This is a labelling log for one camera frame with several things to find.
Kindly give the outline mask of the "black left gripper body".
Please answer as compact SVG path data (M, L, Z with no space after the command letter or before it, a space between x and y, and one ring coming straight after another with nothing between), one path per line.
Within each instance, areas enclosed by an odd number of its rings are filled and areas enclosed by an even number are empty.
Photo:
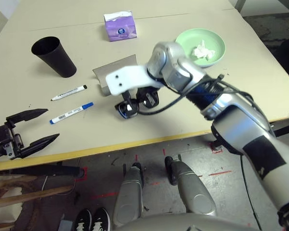
M0 126L0 157L6 155L9 159L19 158L22 148L20 134L15 134L7 125Z

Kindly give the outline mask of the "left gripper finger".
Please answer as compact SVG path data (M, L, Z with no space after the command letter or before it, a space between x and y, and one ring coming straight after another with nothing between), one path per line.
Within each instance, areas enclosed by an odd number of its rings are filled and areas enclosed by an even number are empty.
M20 157L25 158L44 149L46 146L52 143L59 135L59 133L53 134L32 142L28 147L21 150Z
M31 119L34 119L42 115L43 113L47 111L48 109L32 109L32 110L22 111L20 113L6 117L6 124L10 127L15 127L16 123L19 123L22 121L29 121Z

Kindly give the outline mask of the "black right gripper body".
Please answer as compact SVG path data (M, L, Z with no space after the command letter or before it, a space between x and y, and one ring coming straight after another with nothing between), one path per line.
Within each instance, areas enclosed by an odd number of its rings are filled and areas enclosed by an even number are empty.
M154 108L159 104L158 90L159 88L154 87L139 88L136 93L136 99L146 108Z

